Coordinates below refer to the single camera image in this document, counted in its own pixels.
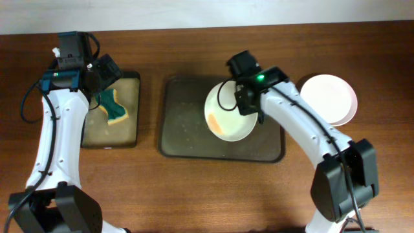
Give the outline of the green yellow sponge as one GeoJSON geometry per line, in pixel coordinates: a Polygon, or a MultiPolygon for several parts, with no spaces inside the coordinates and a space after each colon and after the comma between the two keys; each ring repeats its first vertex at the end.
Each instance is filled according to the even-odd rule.
{"type": "Polygon", "coordinates": [[[98,108],[107,115],[107,124],[112,126],[129,118],[128,110],[118,103],[116,89],[106,89],[95,97],[98,108]]]}

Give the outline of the white plate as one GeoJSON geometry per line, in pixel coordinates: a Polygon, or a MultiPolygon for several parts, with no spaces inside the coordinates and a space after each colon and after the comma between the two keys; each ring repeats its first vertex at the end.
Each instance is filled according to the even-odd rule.
{"type": "Polygon", "coordinates": [[[227,142],[236,142],[244,139],[253,131],[258,114],[243,116],[239,113],[238,107],[232,111],[223,110],[217,101],[218,94],[220,104],[226,109],[236,105],[236,100],[235,81],[226,82],[219,91],[222,84],[222,82],[218,83],[208,93],[204,102],[204,118],[208,129],[216,137],[227,142]]]}
{"type": "Polygon", "coordinates": [[[301,86],[300,95],[332,126],[342,126],[350,122],[358,109],[354,89],[345,80],[331,74],[319,74],[309,78],[301,86]]]}

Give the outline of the white plate top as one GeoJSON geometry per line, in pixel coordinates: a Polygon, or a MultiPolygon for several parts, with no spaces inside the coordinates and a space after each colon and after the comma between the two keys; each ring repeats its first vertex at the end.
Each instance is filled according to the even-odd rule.
{"type": "Polygon", "coordinates": [[[300,95],[332,126],[342,126],[350,122],[358,109],[354,89],[345,80],[331,74],[319,74],[309,78],[301,86],[300,95]]]}

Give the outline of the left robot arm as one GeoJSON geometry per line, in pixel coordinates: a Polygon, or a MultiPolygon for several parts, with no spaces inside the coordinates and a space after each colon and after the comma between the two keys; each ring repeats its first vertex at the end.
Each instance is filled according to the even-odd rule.
{"type": "Polygon", "coordinates": [[[88,32],[61,32],[55,58],[32,84],[42,95],[38,152],[25,191],[11,194],[8,232],[15,221],[23,232],[128,232],[104,221],[97,201],[80,184],[79,157],[91,98],[122,77],[108,54],[88,32]]]}

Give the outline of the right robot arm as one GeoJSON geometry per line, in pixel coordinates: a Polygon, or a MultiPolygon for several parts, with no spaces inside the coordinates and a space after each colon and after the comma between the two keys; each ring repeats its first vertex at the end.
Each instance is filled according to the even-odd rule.
{"type": "Polygon", "coordinates": [[[262,69],[247,50],[226,64],[239,113],[273,118],[315,167],[310,195],[316,211],[304,232],[345,232],[350,222],[369,232],[360,211],[379,193],[373,145],[367,139],[355,142],[327,123],[279,67],[262,69]]]}

